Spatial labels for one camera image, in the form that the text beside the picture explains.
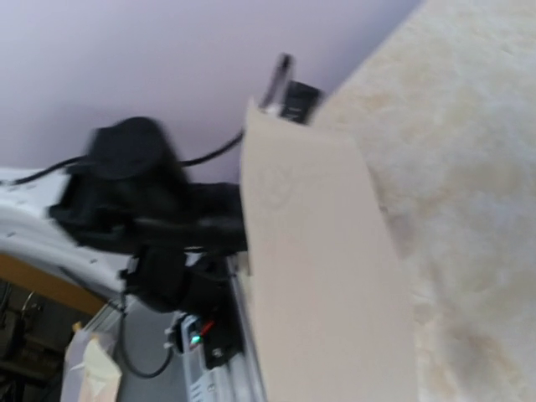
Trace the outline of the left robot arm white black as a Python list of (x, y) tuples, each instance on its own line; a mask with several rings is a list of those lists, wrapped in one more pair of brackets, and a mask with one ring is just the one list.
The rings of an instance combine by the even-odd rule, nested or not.
[(64, 168), (4, 169), (1, 250), (158, 312), (229, 309), (226, 259), (247, 248), (240, 189), (185, 168), (156, 121), (132, 117), (97, 129)]

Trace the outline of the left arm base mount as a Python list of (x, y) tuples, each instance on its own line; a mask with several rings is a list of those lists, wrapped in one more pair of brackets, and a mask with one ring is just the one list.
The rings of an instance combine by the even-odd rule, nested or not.
[(226, 267), (189, 269), (178, 298), (178, 310), (192, 317), (181, 353), (200, 347), (207, 369), (228, 363), (244, 351), (244, 339), (231, 274)]

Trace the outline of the beige lined letter paper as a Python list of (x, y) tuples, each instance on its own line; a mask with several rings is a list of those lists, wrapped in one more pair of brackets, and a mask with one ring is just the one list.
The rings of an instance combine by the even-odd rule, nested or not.
[(249, 105), (240, 189), (268, 400), (417, 400), (410, 277), (354, 138)]

